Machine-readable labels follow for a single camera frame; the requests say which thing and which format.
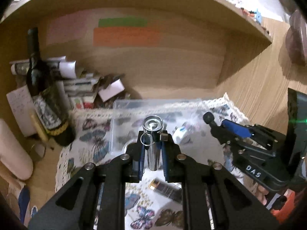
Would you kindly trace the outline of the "silver metal cylinder flashlight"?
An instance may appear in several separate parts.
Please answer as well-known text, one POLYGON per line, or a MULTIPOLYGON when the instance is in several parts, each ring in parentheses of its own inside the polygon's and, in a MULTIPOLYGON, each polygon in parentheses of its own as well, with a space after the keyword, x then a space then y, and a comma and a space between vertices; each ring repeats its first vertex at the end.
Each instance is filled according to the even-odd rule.
POLYGON ((151 171, 156 171, 160 167, 164 128, 164 122, 158 115, 149 115, 143 120, 143 133, 140 142, 147 151, 147 163, 151 171))

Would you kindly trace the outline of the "clear plastic storage box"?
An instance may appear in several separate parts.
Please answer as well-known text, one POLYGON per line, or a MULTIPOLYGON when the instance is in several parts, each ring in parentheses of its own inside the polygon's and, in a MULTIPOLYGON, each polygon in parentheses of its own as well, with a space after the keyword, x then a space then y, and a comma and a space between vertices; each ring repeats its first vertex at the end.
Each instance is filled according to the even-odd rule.
POLYGON ((223 146, 203 121, 206 112, 214 112, 213 100, 136 100, 117 101, 113 109, 111 151, 120 153, 139 131, 166 130, 181 150, 196 158, 223 158, 223 146))

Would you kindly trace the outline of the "white small bottle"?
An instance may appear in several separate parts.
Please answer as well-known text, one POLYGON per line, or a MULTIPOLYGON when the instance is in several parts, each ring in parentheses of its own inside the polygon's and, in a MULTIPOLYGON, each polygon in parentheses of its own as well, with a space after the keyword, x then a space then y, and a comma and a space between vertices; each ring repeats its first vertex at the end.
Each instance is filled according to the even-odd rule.
POLYGON ((180 127, 177 127, 173 132, 173 141, 178 145, 191 143, 192 126, 189 122, 184 122, 180 127))

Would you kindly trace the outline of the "butterfly print lace cloth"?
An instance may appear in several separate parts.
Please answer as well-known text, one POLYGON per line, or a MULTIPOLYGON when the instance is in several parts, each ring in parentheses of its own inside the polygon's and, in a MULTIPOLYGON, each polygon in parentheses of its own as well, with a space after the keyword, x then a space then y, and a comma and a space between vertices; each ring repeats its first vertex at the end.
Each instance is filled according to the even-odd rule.
MULTIPOLYGON (((234 106, 227 95, 213 99, 213 101, 217 102, 217 106, 213 109, 213 115, 218 124, 224 119, 239 124, 248 123, 248 119, 234 106)), ((56 174, 56 190, 62 188, 86 163, 94 163, 95 165, 108 163, 116 156, 123 154, 127 145, 136 142, 137 137, 127 142, 123 152, 113 153, 111 151, 111 121, 115 103, 112 109, 75 110, 72 112, 77 136, 60 153, 56 174)), ((212 165, 215 162, 221 163, 241 184, 255 194, 258 187, 257 183, 233 166, 230 148, 223 144, 222 146, 223 158, 221 159, 191 157, 205 165, 212 165)), ((146 229, 183 228, 182 205, 149 189, 149 183, 155 178, 164 180, 161 166, 156 171, 145 168, 142 181, 126 185, 124 208, 126 229, 134 229, 137 220, 144 220, 146 229)))

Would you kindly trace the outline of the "beige cylindrical object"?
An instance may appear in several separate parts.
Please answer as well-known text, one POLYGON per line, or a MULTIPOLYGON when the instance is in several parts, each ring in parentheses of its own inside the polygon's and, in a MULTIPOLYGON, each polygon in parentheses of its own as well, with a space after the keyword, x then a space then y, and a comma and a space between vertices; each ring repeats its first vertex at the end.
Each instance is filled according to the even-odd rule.
POLYGON ((1 118, 1 162, 19 180, 29 179, 33 173, 33 161, 1 118))

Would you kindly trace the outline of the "yellow lip balm tube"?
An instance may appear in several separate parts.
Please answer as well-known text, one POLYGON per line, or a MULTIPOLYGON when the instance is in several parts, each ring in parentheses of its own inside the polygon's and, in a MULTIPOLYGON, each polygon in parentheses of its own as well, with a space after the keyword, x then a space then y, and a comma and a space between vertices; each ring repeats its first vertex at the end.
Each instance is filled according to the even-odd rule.
POLYGON ((37 117, 37 114, 34 111, 30 111, 29 114, 30 114, 31 122, 32 122, 34 128, 36 129, 38 136, 40 137, 42 142, 47 143, 49 141, 49 137, 48 137, 42 123, 40 122, 39 118, 37 117))

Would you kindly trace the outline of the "dark wine bottle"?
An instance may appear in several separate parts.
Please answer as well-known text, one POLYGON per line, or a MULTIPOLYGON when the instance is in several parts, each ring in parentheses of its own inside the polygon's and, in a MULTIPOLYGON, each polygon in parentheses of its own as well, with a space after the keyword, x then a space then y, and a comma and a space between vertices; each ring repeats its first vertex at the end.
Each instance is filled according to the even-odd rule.
POLYGON ((75 140, 75 132, 64 110, 58 89, 53 82, 50 68, 41 59, 38 28, 27 33, 29 69, 26 84, 34 109, 46 133, 60 146, 68 146, 75 140))

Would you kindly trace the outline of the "white notepaper sheet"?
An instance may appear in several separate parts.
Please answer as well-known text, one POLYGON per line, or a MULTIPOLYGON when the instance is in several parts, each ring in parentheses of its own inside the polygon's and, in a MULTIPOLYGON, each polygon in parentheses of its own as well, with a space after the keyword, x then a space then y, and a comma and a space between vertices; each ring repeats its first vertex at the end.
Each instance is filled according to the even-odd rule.
POLYGON ((29 113, 34 104, 27 85, 9 92, 6 97, 22 134, 25 137, 36 134, 29 113))

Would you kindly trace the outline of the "stack of books and papers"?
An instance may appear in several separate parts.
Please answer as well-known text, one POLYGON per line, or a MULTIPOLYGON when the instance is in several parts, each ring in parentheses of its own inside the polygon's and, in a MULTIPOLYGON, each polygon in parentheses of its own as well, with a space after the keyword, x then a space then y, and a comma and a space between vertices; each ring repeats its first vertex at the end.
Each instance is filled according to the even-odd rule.
MULTIPOLYGON (((66 112, 72 109, 111 108, 116 98, 126 98, 120 76, 88 73, 78 67, 76 61, 67 61, 65 56, 43 61, 50 68, 66 112)), ((11 63, 12 74, 23 77, 25 82, 28 69, 29 59, 11 63)))

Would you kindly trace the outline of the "orange sticky note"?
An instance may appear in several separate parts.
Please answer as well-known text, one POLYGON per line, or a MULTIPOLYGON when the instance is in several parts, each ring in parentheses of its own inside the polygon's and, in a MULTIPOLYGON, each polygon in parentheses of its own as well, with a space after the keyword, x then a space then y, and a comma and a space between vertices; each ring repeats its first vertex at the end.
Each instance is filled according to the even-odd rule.
POLYGON ((93 30, 93 46, 152 47, 160 42, 160 32, 146 27, 106 27, 93 30))

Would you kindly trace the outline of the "green sticky note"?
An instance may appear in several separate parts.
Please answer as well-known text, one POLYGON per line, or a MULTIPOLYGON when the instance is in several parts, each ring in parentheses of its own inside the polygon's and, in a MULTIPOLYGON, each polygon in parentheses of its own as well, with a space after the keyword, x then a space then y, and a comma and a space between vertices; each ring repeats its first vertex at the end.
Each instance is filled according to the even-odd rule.
POLYGON ((146 27, 148 21, 140 17, 104 18, 99 19, 98 27, 146 27))

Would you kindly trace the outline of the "pink sticky note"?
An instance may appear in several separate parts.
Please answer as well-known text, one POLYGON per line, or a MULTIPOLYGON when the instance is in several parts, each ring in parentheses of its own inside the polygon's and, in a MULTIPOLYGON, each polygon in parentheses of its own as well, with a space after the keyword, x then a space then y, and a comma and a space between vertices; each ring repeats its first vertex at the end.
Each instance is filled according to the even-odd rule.
POLYGON ((87 14, 76 12, 52 19, 47 26, 46 45, 82 38, 87 31, 87 14))

